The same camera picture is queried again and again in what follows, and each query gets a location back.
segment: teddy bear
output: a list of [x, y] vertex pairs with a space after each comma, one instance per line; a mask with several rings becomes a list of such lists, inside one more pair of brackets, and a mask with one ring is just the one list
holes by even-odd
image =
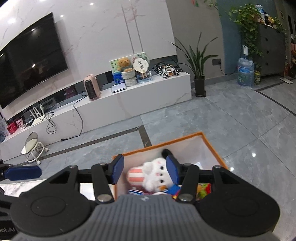
[[120, 58], [117, 62], [117, 65], [118, 65], [117, 70], [120, 72], [128, 72], [133, 70], [133, 68], [131, 68], [131, 62], [127, 57]]
[[127, 181], [133, 187], [144, 188], [148, 192], [160, 192], [173, 186], [173, 181], [166, 169], [166, 157], [147, 161], [140, 167], [133, 167], [127, 172]]

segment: dark floor border strip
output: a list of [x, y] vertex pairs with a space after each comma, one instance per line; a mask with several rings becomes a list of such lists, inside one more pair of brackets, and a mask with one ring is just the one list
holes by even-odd
[[289, 110], [287, 107], [283, 106], [281, 103], [279, 103], [279, 102], [277, 102], [276, 100], [272, 99], [272, 98], [269, 97], [268, 95], [263, 94], [263, 93], [261, 93], [261, 92], [258, 92], [258, 93], [261, 94], [261, 95], [263, 95], [263, 96], [265, 96], [266, 98], [272, 100], [274, 103], [277, 103], [279, 106], [281, 106], [281, 107], [283, 107], [285, 110], [289, 111], [292, 115], [296, 116], [296, 114], [295, 114], [293, 111]]
[[[86, 142], [86, 143], [83, 143], [83, 144], [80, 144], [80, 145], [77, 145], [77, 146], [73, 146], [73, 147], [70, 147], [70, 148], [67, 148], [67, 149], [64, 149], [64, 150], [61, 150], [61, 151], [57, 151], [57, 152], [42, 156], [42, 157], [39, 158], [39, 160], [40, 161], [45, 160], [45, 159], [50, 158], [50, 157], [58, 156], [58, 155], [61, 155], [61, 154], [64, 154], [64, 153], [67, 153], [67, 152], [70, 152], [70, 151], [73, 151], [73, 150], [77, 150], [77, 149], [80, 149], [80, 148], [83, 148], [83, 147], [86, 147], [86, 146], [97, 144], [99, 142], [107, 141], [107, 140], [113, 139], [115, 137], [119, 137], [119, 136], [129, 134], [129, 133], [132, 133], [132, 132], [135, 132], [135, 131], [139, 131], [139, 134], [141, 136], [141, 140], [143, 142], [144, 147], [152, 146], [145, 127], [144, 126], [138, 126], [138, 127], [134, 127], [134, 128], [131, 128], [131, 129], [128, 129], [128, 130], [125, 130], [125, 131], [121, 131], [121, 132], [106, 136], [106, 137], [102, 137], [102, 138], [99, 138], [99, 139], [96, 139], [96, 140], [93, 140], [93, 141], [89, 141], [89, 142]], [[16, 164], [15, 166], [16, 167], [17, 166], [24, 166], [24, 165], [27, 165], [27, 164], [29, 164], [29, 163], [26, 161], [26, 162], [23, 162], [23, 163]]]
[[146, 132], [145, 126], [139, 127], [139, 133], [140, 133], [144, 147], [152, 146], [149, 136]]
[[261, 88], [261, 89], [257, 89], [257, 90], [255, 90], [255, 91], [256, 91], [256, 92], [259, 92], [259, 91], [267, 90], [267, 89], [269, 89], [269, 88], [272, 88], [272, 87], [274, 87], [274, 86], [281, 85], [281, 84], [284, 84], [284, 83], [285, 83], [285, 82], [282, 81], [282, 82], [279, 82], [279, 83], [276, 83], [276, 84], [273, 84], [273, 85], [265, 86], [265, 87], [263, 87], [263, 88]]

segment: small chair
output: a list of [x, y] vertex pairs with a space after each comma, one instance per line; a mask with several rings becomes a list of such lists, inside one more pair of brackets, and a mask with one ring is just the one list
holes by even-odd
[[[38, 156], [35, 156], [33, 154], [33, 151], [38, 151], [38, 152], [40, 151], [40, 153], [38, 154]], [[37, 135], [37, 133], [36, 132], [32, 132], [28, 136], [28, 138], [27, 138], [27, 140], [25, 142], [25, 146], [24, 146], [24, 148], [21, 151], [21, 154], [22, 155], [28, 154], [28, 156], [26, 156], [26, 158], [27, 158], [27, 160], [28, 160], [29, 163], [32, 163], [32, 162], [36, 161], [37, 164], [40, 165], [41, 162], [38, 160], [38, 158], [43, 154], [44, 151], [48, 152], [48, 148], [45, 147], [41, 142], [38, 142], [38, 135]], [[29, 160], [30, 154], [34, 158], [31, 161]]]

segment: chair seat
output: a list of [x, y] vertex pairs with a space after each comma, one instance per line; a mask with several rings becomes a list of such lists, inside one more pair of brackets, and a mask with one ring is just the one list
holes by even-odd
[[26, 145], [23, 147], [21, 154], [27, 154], [29, 153], [35, 146], [36, 143], [38, 142], [38, 139], [31, 139], [29, 140]]

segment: gray cabinet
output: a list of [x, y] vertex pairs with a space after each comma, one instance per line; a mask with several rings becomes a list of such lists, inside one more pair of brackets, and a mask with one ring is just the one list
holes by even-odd
[[260, 49], [263, 57], [258, 61], [261, 65], [261, 76], [283, 73], [286, 62], [285, 35], [272, 27], [259, 24]]

